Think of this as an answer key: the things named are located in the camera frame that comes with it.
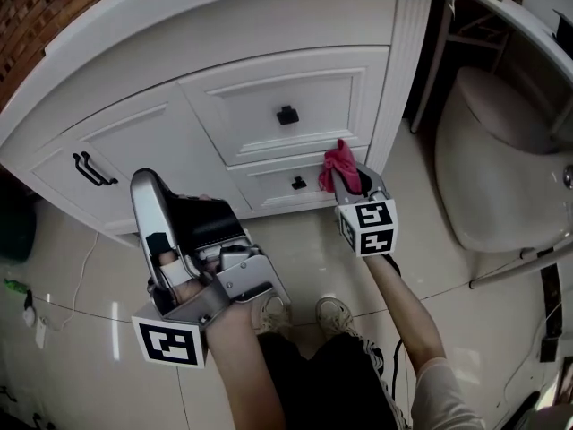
green object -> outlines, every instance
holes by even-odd
[[[21,283],[18,280],[4,279],[4,284],[10,290],[17,291],[18,293],[23,293],[24,295],[28,291],[28,285],[26,285],[25,283]]]
[[[36,212],[21,187],[0,177],[0,258],[25,262],[36,235]]]

shoe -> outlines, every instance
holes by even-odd
[[[342,333],[358,336],[350,309],[334,297],[324,297],[316,303],[316,321],[326,340]]]
[[[267,297],[259,310],[259,328],[255,329],[257,335],[270,332],[279,333],[287,338],[291,327],[288,309],[288,306],[278,296]]]

metal pipe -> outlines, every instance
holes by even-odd
[[[516,277],[522,274],[527,274],[529,272],[539,271],[543,268],[546,268],[547,266],[555,264],[558,260],[566,257],[569,254],[573,254],[573,242],[563,246],[563,248],[560,248],[559,250],[551,252],[550,254],[546,254],[540,258],[537,258],[536,260],[526,262],[507,271],[501,271],[487,277],[470,280],[469,287],[478,288],[488,283],[497,282],[498,280],[507,279],[509,277]]]

drawer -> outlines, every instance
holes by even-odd
[[[352,149],[355,160],[362,163],[367,151],[368,147]],[[244,164],[228,172],[256,211],[334,199],[334,194],[319,188],[323,162],[324,153],[318,152]]]
[[[81,155],[76,161],[74,155]],[[123,228],[133,221],[129,180],[86,142],[54,139],[37,151],[26,168],[41,184],[59,195],[58,207],[76,211],[105,229]],[[99,174],[111,185],[101,184]]]
[[[263,56],[180,84],[228,166],[367,146],[389,49],[334,47]]]

cabinet door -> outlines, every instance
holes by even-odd
[[[88,166],[82,153],[89,155]],[[118,229],[133,220],[129,181],[86,142],[56,139],[33,156],[29,171],[64,198],[60,208],[66,210],[66,204],[73,204],[81,215],[90,217],[90,224]],[[116,183],[101,184],[92,171]]]
[[[251,211],[175,83],[103,110],[67,136],[88,142],[128,180],[151,168],[176,194],[208,194],[225,199],[236,213]]]
[[[180,80],[229,166],[367,146],[387,47],[334,47],[263,56]]]

